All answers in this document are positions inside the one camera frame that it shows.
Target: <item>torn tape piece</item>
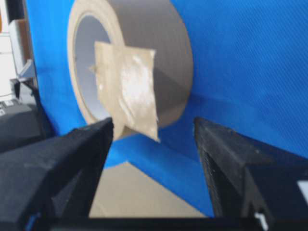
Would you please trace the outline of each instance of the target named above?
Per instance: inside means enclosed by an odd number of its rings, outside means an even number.
[[[125,127],[159,140],[154,58],[154,50],[95,43],[98,97],[113,118],[115,140]]]

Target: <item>black plastic part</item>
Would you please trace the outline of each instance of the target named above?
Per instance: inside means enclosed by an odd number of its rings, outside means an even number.
[[[260,231],[255,219],[38,219],[33,231]]]
[[[12,106],[0,102],[5,112],[0,116],[0,153],[44,139],[36,111],[12,100]]]
[[[265,216],[270,231],[307,230],[308,160],[202,118],[195,139],[216,216]]]
[[[78,202],[87,208],[112,139],[113,124],[108,119],[0,154],[0,230],[23,230],[30,216],[41,212],[80,170],[81,176],[93,173],[89,176],[94,179],[92,184],[85,187],[85,197]]]
[[[201,118],[195,120],[195,138],[198,149],[210,155],[241,196],[244,167],[273,163],[270,156],[234,130]]]

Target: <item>packing tape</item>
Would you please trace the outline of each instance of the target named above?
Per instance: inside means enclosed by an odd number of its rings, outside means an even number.
[[[75,1],[67,36],[68,60],[77,103],[88,124],[109,117],[112,113],[106,110],[110,108],[106,103],[117,97],[105,94],[105,105],[99,99],[97,73],[90,70],[97,64],[95,42],[155,51],[153,107],[157,125],[163,128],[180,118],[192,87],[193,55],[185,25],[169,0]],[[142,84],[135,82],[134,87],[142,88]],[[136,103],[140,108],[146,104],[144,99]],[[127,124],[115,126],[115,139],[138,132],[135,128]]]

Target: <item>tan floor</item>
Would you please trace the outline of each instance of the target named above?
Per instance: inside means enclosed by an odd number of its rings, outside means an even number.
[[[103,172],[91,218],[200,218],[204,215],[130,163]]]

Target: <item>blue backdrop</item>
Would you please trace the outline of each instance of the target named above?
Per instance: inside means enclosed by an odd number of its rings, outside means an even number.
[[[112,145],[106,167],[129,160],[207,215],[213,215],[193,139],[202,116],[308,157],[308,1],[171,0],[194,56],[188,106],[159,132]],[[27,0],[43,106],[56,134],[85,125],[71,87],[66,34],[73,0]]]

